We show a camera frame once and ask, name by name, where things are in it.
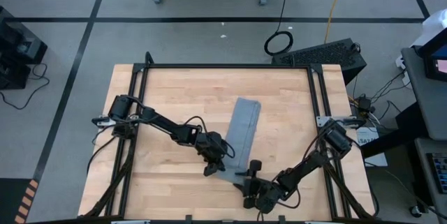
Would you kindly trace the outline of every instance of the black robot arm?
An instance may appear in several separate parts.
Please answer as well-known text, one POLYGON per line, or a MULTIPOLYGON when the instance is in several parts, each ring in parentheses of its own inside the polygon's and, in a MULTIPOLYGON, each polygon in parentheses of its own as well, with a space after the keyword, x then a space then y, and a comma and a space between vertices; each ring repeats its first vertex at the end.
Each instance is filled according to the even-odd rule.
POLYGON ((255 207, 263 214, 270 213, 279 200, 286 201, 292 196, 302 178, 315 169, 322 167, 328 171, 334 182, 339 186, 340 192, 345 195, 359 218, 373 218, 357 202, 330 163, 334 159, 343 158, 351 150, 353 140, 346 136, 346 131, 336 121, 329 120, 315 138, 315 143, 318 141, 330 144, 331 148, 335 150, 336 156, 328 157, 327 154, 315 149, 309 155, 306 155, 295 167, 281 171, 272 181, 256 177, 256 172, 261 170, 261 162, 252 160, 247 172, 237 174, 247 177, 244 185, 235 185, 242 191, 245 197, 244 207, 255 207))
MULTIPOLYGON (((216 132, 207 132, 203 121, 203 127, 200 125, 194 126, 187 122, 185 124, 176 124, 157 113, 153 108, 144 106, 137 98, 125 95, 115 97, 108 116, 113 121, 116 121, 117 126, 115 126, 114 133, 118 135, 118 137, 126 137, 125 134, 131 132, 131 130, 119 129, 119 127, 128 128, 133 125, 125 123, 133 122, 138 124, 148 124, 169 134, 170 138, 177 144, 186 147, 194 147, 198 152, 198 155, 203 156, 204 161, 208 163, 203 172, 205 176, 210 176, 217 170, 225 171, 222 158, 225 155, 228 155, 228 147, 231 148, 231 146, 222 139, 220 134, 216 132), (134 117, 133 119, 128 119, 129 110, 133 103, 139 104, 142 110, 138 118, 134 117)), ((202 120, 200 117, 192 117, 191 119, 194 118, 202 120)))

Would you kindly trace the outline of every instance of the black cable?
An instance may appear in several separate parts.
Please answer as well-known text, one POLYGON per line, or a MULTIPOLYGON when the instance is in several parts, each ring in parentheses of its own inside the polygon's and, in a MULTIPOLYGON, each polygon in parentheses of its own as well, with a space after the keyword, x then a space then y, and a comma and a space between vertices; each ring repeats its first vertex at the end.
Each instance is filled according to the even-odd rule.
POLYGON ((397 74, 395 77, 393 77, 390 81, 388 81, 382 88, 380 88, 375 94, 374 96, 372 96, 371 99, 371 104, 377 102, 377 100, 381 97, 384 96, 383 93, 386 91, 386 89, 388 89, 390 87, 390 85, 393 83, 394 80, 396 80, 400 75, 404 74, 405 70, 403 70, 402 72, 400 72, 399 74, 397 74))
POLYGON ((395 90, 398 90, 398 89, 405 88, 405 87, 408 86, 409 84, 410 84, 410 82, 407 82, 407 84, 405 84, 405 85, 403 85, 403 86, 401 86, 401 87, 393 88, 393 89, 389 89, 389 90, 387 90, 387 92, 385 92, 385 93, 382 92, 381 95, 378 96, 374 102, 371 102, 371 104, 377 102, 377 100, 378 100, 379 98, 385 96, 386 94, 389 94, 391 91, 395 91, 395 90))
MULTIPOLYGON (((369 163, 365 161, 365 164, 368 165, 372 165, 374 167, 378 167, 378 165, 369 163)), ((428 210, 432 211, 434 214, 436 214, 438 217, 443 218, 444 220, 447 220, 447 216, 439 213, 438 211, 436 211, 434 208, 432 208, 431 206, 429 206, 427 203, 425 203, 423 200, 421 200, 418 196, 414 195, 405 185, 404 183, 396 176, 394 175, 392 172, 388 171, 387 169, 384 170, 386 173, 388 173, 389 175, 391 175, 394 179, 397 180, 397 182, 399 182, 399 184, 407 191, 407 193, 409 195, 411 195, 412 197, 414 197, 416 199, 416 201, 418 201, 419 203, 421 203, 422 205, 424 205, 424 207, 426 207, 428 210)))
POLYGON ((35 65, 35 66, 32 68, 32 73, 33 73, 33 75, 35 75, 36 77, 28 77, 28 79, 30 79, 30 80, 41 80, 41 79, 44 79, 44 80, 47 80, 47 82, 46 82, 45 84, 42 84, 41 86, 39 86, 39 88, 35 89, 35 90, 31 93, 31 95, 28 97, 27 102, 26 102, 22 107, 18 107, 18 106, 16 106, 16 105, 14 105, 14 104, 8 102, 8 101, 6 100, 6 97, 5 97, 5 95, 3 94, 3 92, 0 91, 0 95, 1 95, 1 97, 2 97, 2 99, 3 99, 3 102, 4 102, 5 104, 11 106, 11 107, 14 107, 16 110, 23 110, 23 109, 29 104, 29 101, 30 101, 31 98, 34 96, 34 94, 35 94, 38 90, 42 89, 43 87, 46 87, 46 86, 50 83, 50 80, 49 80, 48 78, 45 77, 45 74, 46 74, 46 72, 47 72, 47 69, 48 69, 48 66, 47 66, 46 64, 43 64, 43 63, 41 63, 41 64, 37 64, 37 65, 35 65), (42 72, 41 75, 37 75, 36 72, 35 72, 35 69, 36 69, 37 66, 40 66, 40 65, 43 65, 43 66, 45 67, 45 69, 43 70, 43 72, 42 72))
POLYGON ((91 140, 92 144, 96 144, 96 138, 98 138, 98 136, 103 133, 105 130, 111 128, 111 127, 115 127, 115 126, 119 126, 120 124, 113 124, 113 125, 109 125, 109 126, 105 126, 104 128, 102 128, 99 132, 97 132, 97 134, 95 134, 95 137, 93 138, 93 140, 91 140))
POLYGON ((388 106, 386 107, 385 112, 382 114, 382 117, 379 117, 378 120, 382 120, 382 118, 385 116, 386 112, 390 109, 390 105, 393 105, 393 107, 400 113, 402 112, 392 101, 387 100, 388 106))
MULTIPOLYGON (((354 100, 354 104, 355 104, 355 101, 356 101, 357 77, 358 77, 358 75, 356 75, 356 80, 354 82, 354 89, 352 90, 352 99, 354 100)), ((356 108, 356 116, 358 116, 358 108, 357 108, 357 106, 355 106, 355 108, 356 108)))
POLYGON ((377 217, 377 215, 379 215, 379 212, 380 212, 379 201, 377 200, 377 196, 374 193, 374 191, 372 190, 371 186, 369 186, 369 191, 371 192, 372 200, 374 201, 374 204, 375 204, 375 207, 376 207, 376 211, 374 212, 374 214, 372 216, 373 217, 377 217))
POLYGON ((189 118, 188 120, 186 120, 186 121, 183 123, 183 125, 186 125, 187 123, 189 123, 189 122, 190 122, 191 120, 193 120, 193 119, 199 119, 199 120, 201 121, 201 123, 202 123, 202 125, 203 125, 203 130, 205 131, 206 136, 207 136, 208 138, 210 138, 212 141, 214 141, 214 143, 216 143, 216 144, 219 146, 219 148, 225 153, 225 155, 227 155, 229 158, 234 158, 234 157, 236 157, 235 149, 231 146, 230 143, 228 143, 226 140, 222 140, 223 142, 225 142, 225 144, 227 145, 227 147, 230 147, 231 151, 233 152, 233 155, 230 155, 230 154, 228 153, 228 151, 224 150, 224 148, 221 147, 221 145, 220 145, 219 143, 217 143, 216 140, 214 140, 211 136, 208 135, 208 129, 207 129, 207 126, 205 125, 205 121, 204 121, 200 116, 193 116, 193 117, 189 118))
POLYGON ((256 218, 256 221, 259 221, 259 217, 261 217, 262 222, 264 222, 264 214, 261 211, 258 212, 258 217, 256 218))
POLYGON ((390 102, 389 102, 389 100, 387 102, 388 102, 388 106, 386 107, 385 112, 383 112, 382 116, 378 118, 378 120, 382 120, 382 118, 385 116, 385 114, 390 109, 390 102))
POLYGON ((298 190, 298 187, 296 187, 296 193, 298 194, 298 203, 295 206, 289 206, 289 205, 281 203, 281 202, 278 202, 278 204, 283 206, 283 207, 287 207, 289 209, 297 209, 300 206, 300 204, 301 204, 301 193, 298 190))
POLYGON ((392 106, 394 106, 394 108, 400 113, 402 112, 392 101, 387 100, 388 103, 390 103, 392 106))
POLYGON ((100 152, 102 149, 104 149, 106 146, 108 146, 116 137, 112 137, 109 141, 107 141, 102 147, 99 147, 98 150, 96 150, 93 155, 91 156, 89 163, 87 165, 87 174, 89 174, 90 164, 93 161, 94 157, 100 152))
POLYGON ((305 151, 305 154, 302 156, 302 160, 301 161, 303 161, 306 157, 307 157, 307 154, 309 153, 309 151, 310 151, 310 148, 312 147, 312 145, 314 145, 315 144, 315 149, 316 149, 316 147, 318 146, 318 142, 317 142, 317 140, 319 139, 319 135, 317 135, 311 142, 310 142, 310 145, 307 147, 307 149, 306 149, 306 151, 305 151))
POLYGON ((265 53, 269 54, 270 56, 276 56, 278 54, 287 53, 289 50, 291 50, 292 45, 293 45, 292 33, 288 32, 288 31, 279 31, 279 28, 280 28, 281 22, 282 22, 282 15, 284 14, 284 7, 285 6, 286 6, 286 0, 283 0, 282 9, 281 9, 281 16, 279 17, 278 29, 264 43, 264 51, 265 51, 265 53), (275 37, 277 37, 279 35, 286 35, 286 36, 288 36, 288 45, 284 49, 282 49, 282 50, 280 50, 278 52, 271 52, 271 51, 269 51, 268 45, 270 44, 270 41, 273 38, 275 38, 275 37))

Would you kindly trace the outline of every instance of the white paper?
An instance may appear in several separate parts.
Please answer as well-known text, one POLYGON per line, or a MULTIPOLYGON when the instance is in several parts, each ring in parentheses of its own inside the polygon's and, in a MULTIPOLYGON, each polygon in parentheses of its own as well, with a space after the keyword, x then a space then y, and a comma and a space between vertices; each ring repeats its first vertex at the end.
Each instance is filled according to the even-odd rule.
MULTIPOLYGON (((357 143, 360 146, 374 141, 377 138, 379 138, 379 134, 377 133, 377 129, 374 127, 360 127, 357 129, 357 143)), ((377 166, 388 166, 384 153, 366 158, 365 161, 377 166)))

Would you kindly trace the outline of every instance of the floor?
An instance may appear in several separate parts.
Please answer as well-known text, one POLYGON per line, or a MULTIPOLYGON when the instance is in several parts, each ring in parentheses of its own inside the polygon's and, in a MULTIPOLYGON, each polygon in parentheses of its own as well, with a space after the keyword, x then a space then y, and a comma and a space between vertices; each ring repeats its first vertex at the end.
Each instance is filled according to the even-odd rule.
MULTIPOLYGON (((97 131, 90 119, 101 114, 115 64, 143 61, 150 51, 157 63, 269 63, 263 43, 277 27, 283 0, 0 0, 49 49, 43 62, 51 83, 24 110, 0 103, 0 177, 40 181, 28 222, 74 218, 85 184, 85 168, 97 131)), ((321 44, 333 0, 287 0, 285 22, 293 50, 321 44)), ((339 0, 329 41, 360 43, 368 66, 358 76, 355 95, 373 95, 399 73, 394 60, 421 33, 421 22, 447 7, 447 0, 339 0)), ((284 46, 274 40, 271 50, 284 46)), ((40 81, 5 92, 21 105, 40 81)), ((391 87, 399 87, 397 80, 391 87)), ((353 93, 354 83, 348 86, 353 93)), ((374 106, 377 115, 391 100, 403 110, 415 101, 399 89, 374 106)), ((383 123, 393 126, 394 109, 383 123)), ((387 154, 390 169, 397 155, 387 154)), ((412 218, 414 205, 400 186, 378 169, 368 171, 387 221, 434 223, 432 214, 412 218)))

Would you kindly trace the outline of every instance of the computer monitor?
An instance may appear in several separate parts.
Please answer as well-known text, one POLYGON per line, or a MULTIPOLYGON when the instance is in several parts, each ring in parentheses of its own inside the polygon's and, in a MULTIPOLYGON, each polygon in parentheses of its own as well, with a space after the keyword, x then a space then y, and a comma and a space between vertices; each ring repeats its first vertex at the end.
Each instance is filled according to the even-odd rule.
POLYGON ((447 82, 447 28, 418 49, 424 59, 425 76, 447 82))

